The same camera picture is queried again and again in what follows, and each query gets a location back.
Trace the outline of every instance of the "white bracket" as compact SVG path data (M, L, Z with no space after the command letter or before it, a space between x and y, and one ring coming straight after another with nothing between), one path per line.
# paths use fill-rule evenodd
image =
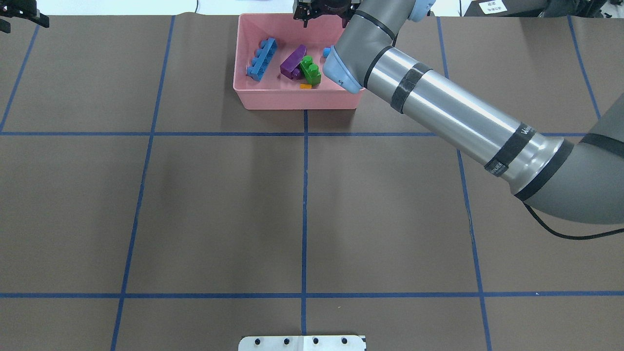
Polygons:
M244 337L238 351L366 351L366 337L320 335Z

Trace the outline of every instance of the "blue building block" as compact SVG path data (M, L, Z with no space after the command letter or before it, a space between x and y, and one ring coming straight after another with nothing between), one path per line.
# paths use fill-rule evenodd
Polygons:
M275 38L270 37L267 40L263 40L260 43L260 48L256 50L256 57L251 59L251 66L247 67L247 76L250 76L256 82L260 82L273 55L275 55L275 51L277 51Z

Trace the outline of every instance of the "pink plastic container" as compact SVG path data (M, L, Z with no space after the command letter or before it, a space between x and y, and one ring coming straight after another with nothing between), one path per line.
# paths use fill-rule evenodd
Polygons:
M323 76L321 84L301 89L305 79L291 81L280 73L280 64L300 45L308 48L314 63L323 68L323 49L336 44L343 32L338 16L321 16L303 27L292 14L242 14L238 18L233 87L248 110L355 109L362 92L351 94ZM245 75L260 42L268 37L278 49L264 78L256 82Z

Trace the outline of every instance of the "green building block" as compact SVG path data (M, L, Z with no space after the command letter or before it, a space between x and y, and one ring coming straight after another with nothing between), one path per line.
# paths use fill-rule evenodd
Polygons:
M303 60L299 64L303 75L305 76L308 83L313 86L320 84L321 82L321 72L318 69L318 65L314 64L312 61L312 56L306 55L303 56Z

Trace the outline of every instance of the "purple lego brick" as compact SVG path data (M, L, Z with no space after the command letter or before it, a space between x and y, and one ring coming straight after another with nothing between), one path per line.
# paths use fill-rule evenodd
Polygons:
M288 79L301 79L303 73L299 69L299 64L303 60L303 56L306 56L308 49L305 45L299 45L295 51L280 65L281 73L288 77Z

